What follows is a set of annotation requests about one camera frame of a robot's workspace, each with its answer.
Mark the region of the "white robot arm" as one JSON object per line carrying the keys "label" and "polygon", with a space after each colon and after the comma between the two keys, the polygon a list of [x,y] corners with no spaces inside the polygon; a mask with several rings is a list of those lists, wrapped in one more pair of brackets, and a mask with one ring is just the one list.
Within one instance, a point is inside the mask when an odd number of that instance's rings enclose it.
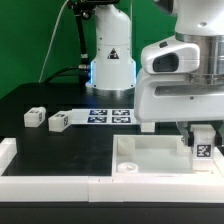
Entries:
{"label": "white robot arm", "polygon": [[174,122],[188,146],[190,122],[224,123],[224,0],[151,0],[177,17],[175,34],[145,47],[134,114],[143,125]]}

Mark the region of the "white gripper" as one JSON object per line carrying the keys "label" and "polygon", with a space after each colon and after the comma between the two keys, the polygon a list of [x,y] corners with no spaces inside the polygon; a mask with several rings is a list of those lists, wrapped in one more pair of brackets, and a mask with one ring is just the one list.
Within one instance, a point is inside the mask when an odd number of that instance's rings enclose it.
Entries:
{"label": "white gripper", "polygon": [[[147,74],[140,70],[134,114],[141,122],[177,122],[185,146],[194,143],[187,121],[224,120],[224,85],[190,84],[185,74]],[[219,130],[215,145],[223,145]]]}

